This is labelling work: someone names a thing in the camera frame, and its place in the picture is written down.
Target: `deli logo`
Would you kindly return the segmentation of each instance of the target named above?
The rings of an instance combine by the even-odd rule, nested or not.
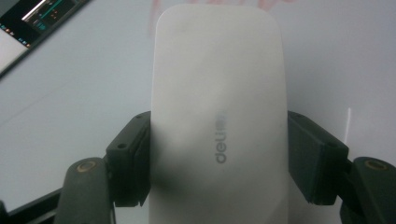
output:
[[[227,117],[225,113],[220,113],[216,116],[216,133],[215,133],[215,158],[216,162],[223,164],[227,161]]]

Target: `white wall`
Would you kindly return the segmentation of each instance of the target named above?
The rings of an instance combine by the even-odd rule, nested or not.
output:
[[[282,30],[289,109],[346,142],[351,160],[396,164],[396,2],[93,0],[0,81],[8,210],[60,188],[69,165],[103,157],[129,119],[150,110],[153,27],[184,2],[268,10]],[[339,202],[309,205],[290,186],[290,223],[341,223]],[[117,213],[119,223],[148,223],[146,205]]]

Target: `white device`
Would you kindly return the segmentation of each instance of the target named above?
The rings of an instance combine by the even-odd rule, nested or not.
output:
[[[149,223],[288,222],[280,31],[254,7],[179,5],[158,21]]]

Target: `screw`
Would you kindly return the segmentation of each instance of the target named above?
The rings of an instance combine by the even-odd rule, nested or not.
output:
[[[388,170],[388,166],[381,161],[365,161],[364,164],[373,170],[385,171]]]
[[[96,162],[94,161],[84,161],[77,167],[77,171],[79,173],[84,173],[90,171],[95,166],[96,166]]]

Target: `screen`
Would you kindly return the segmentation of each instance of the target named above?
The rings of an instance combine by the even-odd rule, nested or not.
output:
[[[19,1],[0,18],[0,73],[87,1]]]

